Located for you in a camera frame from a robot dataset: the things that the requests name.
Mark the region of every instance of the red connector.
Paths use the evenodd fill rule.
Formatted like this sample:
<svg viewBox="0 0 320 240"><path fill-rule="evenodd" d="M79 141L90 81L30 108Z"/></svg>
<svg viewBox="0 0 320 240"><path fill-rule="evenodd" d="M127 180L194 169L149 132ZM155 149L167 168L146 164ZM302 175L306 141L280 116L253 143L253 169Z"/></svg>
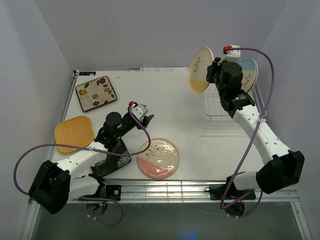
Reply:
<svg viewBox="0 0 320 240"><path fill-rule="evenodd" d="M226 54L227 52L230 51L231 48L232 48L231 45L225 46L225 47L223 48L223 53Z"/></svg>

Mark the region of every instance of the metal frame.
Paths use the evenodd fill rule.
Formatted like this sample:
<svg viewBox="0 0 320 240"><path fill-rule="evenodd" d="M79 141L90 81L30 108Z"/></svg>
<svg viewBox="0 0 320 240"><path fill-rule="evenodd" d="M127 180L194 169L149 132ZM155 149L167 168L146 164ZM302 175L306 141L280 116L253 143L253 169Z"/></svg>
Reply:
<svg viewBox="0 0 320 240"><path fill-rule="evenodd" d="M309 231L304 212L301 208L301 202L299 201L292 201L291 207L293 210L293 214L300 230L300 234L303 240L311 240L311 233Z"/></svg>
<svg viewBox="0 0 320 240"><path fill-rule="evenodd" d="M40 205L37 202L29 202L21 232L21 240L30 240L36 226L36 221L39 213Z"/></svg>
<svg viewBox="0 0 320 240"><path fill-rule="evenodd" d="M74 71L59 122L63 121L66 117L78 75L79 71ZM53 157L54 151L55 148L53 147L50 153L50 159ZM224 183L224 181L107 180L108 185L122 186L121 203L124 204L219 203L219 200L210 200L210 194L204 192L204 189L211 184L221 185ZM255 194L259 196L260 191L255 191ZM246 200L246 202L256 202L257 200L258 198L255 200ZM302 239L311 240L312 237L299 201L300 199L297 191L292 189L283 189L272 194L264 194L261 200L261 202L290 202ZM83 201L74 200L68 201L68 203L79 204L83 203ZM40 205L33 199L30 199L20 239L30 240L32 238L39 209Z"/></svg>

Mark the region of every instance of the white wall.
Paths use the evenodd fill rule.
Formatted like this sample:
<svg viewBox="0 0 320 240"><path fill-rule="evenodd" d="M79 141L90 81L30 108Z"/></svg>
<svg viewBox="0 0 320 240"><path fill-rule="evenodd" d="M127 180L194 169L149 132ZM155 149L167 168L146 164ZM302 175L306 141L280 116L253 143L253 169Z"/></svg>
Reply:
<svg viewBox="0 0 320 240"><path fill-rule="evenodd" d="M0 29L0 239L15 240L29 198L14 186L14 165L29 148L53 142L72 71L33 0L0 0ZM49 150L18 169L26 191Z"/></svg>
<svg viewBox="0 0 320 240"><path fill-rule="evenodd" d="M261 48L286 0L35 0L73 70L189 66L202 46Z"/></svg>
<svg viewBox="0 0 320 240"><path fill-rule="evenodd" d="M319 1L290 0L262 47L275 68L275 87L267 120L286 145L305 156L296 187L313 239L320 239L319 43ZM270 67L263 57L257 61L259 84L266 97Z"/></svg>

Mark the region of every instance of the floral plate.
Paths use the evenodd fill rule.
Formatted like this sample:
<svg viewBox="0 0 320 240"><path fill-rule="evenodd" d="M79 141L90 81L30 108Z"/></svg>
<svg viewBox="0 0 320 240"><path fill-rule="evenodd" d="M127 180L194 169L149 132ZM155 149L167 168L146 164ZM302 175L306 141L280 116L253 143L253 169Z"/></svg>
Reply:
<svg viewBox="0 0 320 240"><path fill-rule="evenodd" d="M107 76L75 87L82 111L86 112L117 100L117 94Z"/></svg>
<svg viewBox="0 0 320 240"><path fill-rule="evenodd" d="M137 156L137 163L149 177L163 179L171 176L178 168L180 156L177 147L164 138L151 140L149 149Z"/></svg>

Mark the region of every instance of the white table surface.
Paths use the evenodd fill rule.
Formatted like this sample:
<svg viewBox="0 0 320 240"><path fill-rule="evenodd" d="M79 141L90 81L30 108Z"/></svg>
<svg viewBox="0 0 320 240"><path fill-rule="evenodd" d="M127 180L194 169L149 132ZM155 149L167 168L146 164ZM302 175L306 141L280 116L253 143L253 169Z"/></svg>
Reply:
<svg viewBox="0 0 320 240"><path fill-rule="evenodd" d="M147 106L155 117L147 130L151 138L165 138L173 142L180 154L176 172L166 180L224 181L233 174L250 141L242 130L208 130L202 122L201 94L189 87L188 73L143 71L97 71L95 76L78 76L76 86L108 76L118 100L97 109L83 112L76 91L73 90L66 120L84 115L91 119L94 134L103 126L110 112L127 112L128 103L135 101ZM147 137L134 128L123 140L130 153L137 152ZM52 161L70 154L55 151ZM241 171L258 171L263 166L257 149L252 146ZM106 176L109 179L153 180L138 167L136 156L132 162Z"/></svg>

